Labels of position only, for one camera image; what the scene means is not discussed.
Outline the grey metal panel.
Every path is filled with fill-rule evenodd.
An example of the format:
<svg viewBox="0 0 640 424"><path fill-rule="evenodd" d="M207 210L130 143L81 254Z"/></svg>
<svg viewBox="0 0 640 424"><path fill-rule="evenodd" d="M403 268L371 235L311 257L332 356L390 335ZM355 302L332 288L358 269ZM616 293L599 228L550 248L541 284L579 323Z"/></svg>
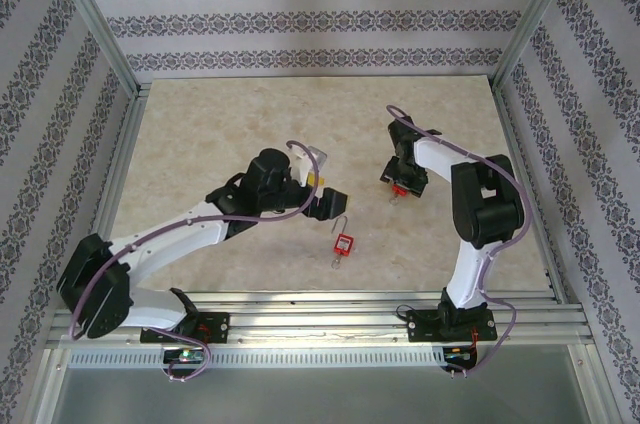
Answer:
<svg viewBox="0 0 640 424"><path fill-rule="evenodd" d="M216 369L174 383L157 371L77 370L53 424L588 424L575 387L451 379L433 368Z"/></svg>

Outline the ribbed aluminium base rail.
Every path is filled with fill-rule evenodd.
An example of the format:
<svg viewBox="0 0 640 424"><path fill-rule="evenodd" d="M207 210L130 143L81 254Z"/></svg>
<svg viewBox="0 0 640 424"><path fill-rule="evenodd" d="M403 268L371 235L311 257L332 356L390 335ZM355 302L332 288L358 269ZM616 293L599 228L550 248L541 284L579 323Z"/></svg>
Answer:
<svg viewBox="0 0 640 424"><path fill-rule="evenodd" d="M511 345L591 344L594 341L583 307L562 303L550 290L494 291L492 297L515 307L496 305L497 331L514 320ZM230 316L231 347L356 347L407 343L407 331L397 313L401 305L434 307L437 291L300 291L192 292L203 311Z"/></svg>

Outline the aluminium side rail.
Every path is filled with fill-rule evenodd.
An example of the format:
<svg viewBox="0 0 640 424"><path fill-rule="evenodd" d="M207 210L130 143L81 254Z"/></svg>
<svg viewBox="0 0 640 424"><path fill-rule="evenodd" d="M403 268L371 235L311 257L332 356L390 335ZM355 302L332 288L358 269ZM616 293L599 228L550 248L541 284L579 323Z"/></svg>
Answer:
<svg viewBox="0 0 640 424"><path fill-rule="evenodd" d="M554 298L558 304L568 304L571 298L567 295L562 277L558 272L555 251L548 239L544 223L542 222L539 208L536 201L535 181L531 179L529 173L526 148L519 139L518 126L513 120L508 106L499 91L492 91L492 97L496 105L504 133L509 147L509 151L514 159L514 171L517 173L525 193L529 198L532 210L530 211L532 226L537 246L542 255L545 273L549 286L553 291Z"/></svg>
<svg viewBox="0 0 640 424"><path fill-rule="evenodd" d="M140 86L137 95L128 104L119 128L99 205L91 225L91 232L102 238L108 238L113 229L151 87L151 83L143 83Z"/></svg>

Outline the aluminium frame bar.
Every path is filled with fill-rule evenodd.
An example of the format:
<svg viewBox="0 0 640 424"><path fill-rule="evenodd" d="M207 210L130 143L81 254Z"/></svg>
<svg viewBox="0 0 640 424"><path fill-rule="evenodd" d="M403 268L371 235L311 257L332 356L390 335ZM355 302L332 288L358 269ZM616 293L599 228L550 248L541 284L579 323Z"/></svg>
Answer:
<svg viewBox="0 0 640 424"><path fill-rule="evenodd" d="M590 424L608 424L604 400L586 345L568 345L572 365Z"/></svg>
<svg viewBox="0 0 640 424"><path fill-rule="evenodd" d="M71 357L67 349L46 349L22 424L51 424Z"/></svg>

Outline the aluminium frame post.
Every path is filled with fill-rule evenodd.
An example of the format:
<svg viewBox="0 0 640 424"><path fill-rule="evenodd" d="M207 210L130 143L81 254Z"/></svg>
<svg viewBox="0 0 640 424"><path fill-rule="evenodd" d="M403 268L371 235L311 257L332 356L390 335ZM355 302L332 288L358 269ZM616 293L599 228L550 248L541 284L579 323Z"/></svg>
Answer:
<svg viewBox="0 0 640 424"><path fill-rule="evenodd" d="M140 84L96 0L73 0L73 2L124 86L125 92L130 98L136 98Z"/></svg>
<svg viewBox="0 0 640 424"><path fill-rule="evenodd" d="M529 0L495 70L489 77L491 91L497 93L505 84L521 54L539 25L552 0Z"/></svg>

